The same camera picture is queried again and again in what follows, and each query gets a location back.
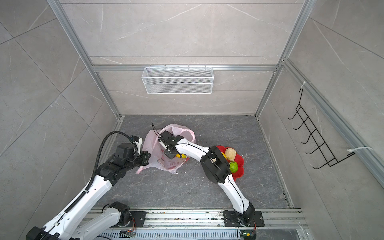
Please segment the yellow fake banana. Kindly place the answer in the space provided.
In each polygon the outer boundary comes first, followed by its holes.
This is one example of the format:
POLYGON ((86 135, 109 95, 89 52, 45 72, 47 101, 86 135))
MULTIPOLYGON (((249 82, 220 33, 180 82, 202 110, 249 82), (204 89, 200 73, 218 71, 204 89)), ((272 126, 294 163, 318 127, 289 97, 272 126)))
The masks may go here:
POLYGON ((186 159, 186 158, 187 158, 187 156, 184 155, 184 154, 181 154, 181 155, 180 155, 180 154, 177 154, 176 157, 177 157, 177 158, 181 158, 181 159, 186 159))

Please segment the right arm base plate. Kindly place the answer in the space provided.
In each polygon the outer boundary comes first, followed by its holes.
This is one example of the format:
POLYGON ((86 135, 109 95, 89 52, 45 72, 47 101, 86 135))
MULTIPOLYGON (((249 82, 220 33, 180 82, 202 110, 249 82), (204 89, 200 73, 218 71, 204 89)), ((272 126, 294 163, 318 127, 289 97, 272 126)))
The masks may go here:
POLYGON ((261 211, 253 211, 243 217, 236 211, 223 211, 224 223, 226 227, 264 227, 264 217, 261 211))

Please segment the beige round fake fruit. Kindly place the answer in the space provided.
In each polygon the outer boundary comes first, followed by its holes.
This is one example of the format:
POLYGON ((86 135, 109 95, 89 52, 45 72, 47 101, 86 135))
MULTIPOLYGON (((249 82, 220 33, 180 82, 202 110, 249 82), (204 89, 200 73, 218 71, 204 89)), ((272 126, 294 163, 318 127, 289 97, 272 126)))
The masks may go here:
POLYGON ((228 161, 233 162, 237 156, 237 151, 233 148, 227 148, 225 150, 225 155, 228 161))

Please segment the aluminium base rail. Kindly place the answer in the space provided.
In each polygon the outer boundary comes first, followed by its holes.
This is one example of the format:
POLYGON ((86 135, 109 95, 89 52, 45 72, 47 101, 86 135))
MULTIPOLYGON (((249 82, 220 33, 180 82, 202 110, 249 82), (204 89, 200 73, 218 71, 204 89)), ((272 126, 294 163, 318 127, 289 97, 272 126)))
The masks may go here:
MULTIPOLYGON (((225 210, 133 210, 147 212, 142 228, 110 227, 97 237, 109 240, 239 240, 253 239, 267 230, 288 231, 299 240, 313 237, 302 211, 298 209, 264 209, 264 227, 226 227, 225 210)), ((96 218, 102 211, 91 210, 81 224, 96 218)))

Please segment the red flower-shaped plate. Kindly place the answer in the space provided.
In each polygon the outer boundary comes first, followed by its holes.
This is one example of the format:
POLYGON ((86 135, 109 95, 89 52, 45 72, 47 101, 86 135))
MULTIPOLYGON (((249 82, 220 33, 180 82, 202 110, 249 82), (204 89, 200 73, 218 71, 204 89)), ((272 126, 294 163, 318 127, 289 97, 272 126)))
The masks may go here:
POLYGON ((237 151, 234 148, 231 147, 224 147, 224 146, 217 146, 220 152, 223 154, 225 159, 230 165, 230 172, 236 181, 237 179, 241 178, 244 173, 244 158, 237 153, 237 151))

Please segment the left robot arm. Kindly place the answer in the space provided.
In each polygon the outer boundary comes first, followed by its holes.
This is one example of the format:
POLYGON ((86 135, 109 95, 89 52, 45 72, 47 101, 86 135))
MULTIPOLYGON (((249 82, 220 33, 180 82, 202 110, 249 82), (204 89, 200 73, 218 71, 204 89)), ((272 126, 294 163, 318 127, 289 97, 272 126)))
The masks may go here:
POLYGON ((26 235, 27 240, 93 240, 110 227, 126 227, 134 224, 129 206, 120 202, 108 204, 96 218, 81 224, 100 198, 123 178, 127 171, 149 163, 151 155, 141 150, 142 138, 130 137, 118 131, 117 134, 126 137, 128 142, 120 144, 116 152, 106 162, 100 164, 103 147, 108 138, 114 134, 112 131, 103 139, 88 184, 52 220, 41 228, 32 228, 26 235))

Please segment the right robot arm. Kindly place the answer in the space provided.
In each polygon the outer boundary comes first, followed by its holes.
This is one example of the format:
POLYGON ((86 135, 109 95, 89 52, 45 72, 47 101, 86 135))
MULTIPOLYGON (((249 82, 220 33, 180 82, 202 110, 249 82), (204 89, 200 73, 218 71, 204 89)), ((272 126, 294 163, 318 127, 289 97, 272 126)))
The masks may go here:
POLYGON ((160 134, 159 142, 165 148, 165 155, 170 159, 177 154, 184 154, 199 161, 206 177, 218 184, 230 199, 236 217, 235 222, 246 227, 253 223, 255 208, 235 183, 230 164, 218 147, 202 147, 182 136, 174 136, 168 131, 160 134))

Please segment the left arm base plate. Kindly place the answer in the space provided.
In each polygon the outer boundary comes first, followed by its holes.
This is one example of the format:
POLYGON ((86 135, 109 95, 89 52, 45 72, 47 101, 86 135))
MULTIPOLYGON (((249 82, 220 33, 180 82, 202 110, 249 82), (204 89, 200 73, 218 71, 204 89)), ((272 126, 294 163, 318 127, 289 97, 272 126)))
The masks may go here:
POLYGON ((145 223, 147 212, 134 211, 122 213, 121 219, 117 224, 120 228, 142 228, 145 223))

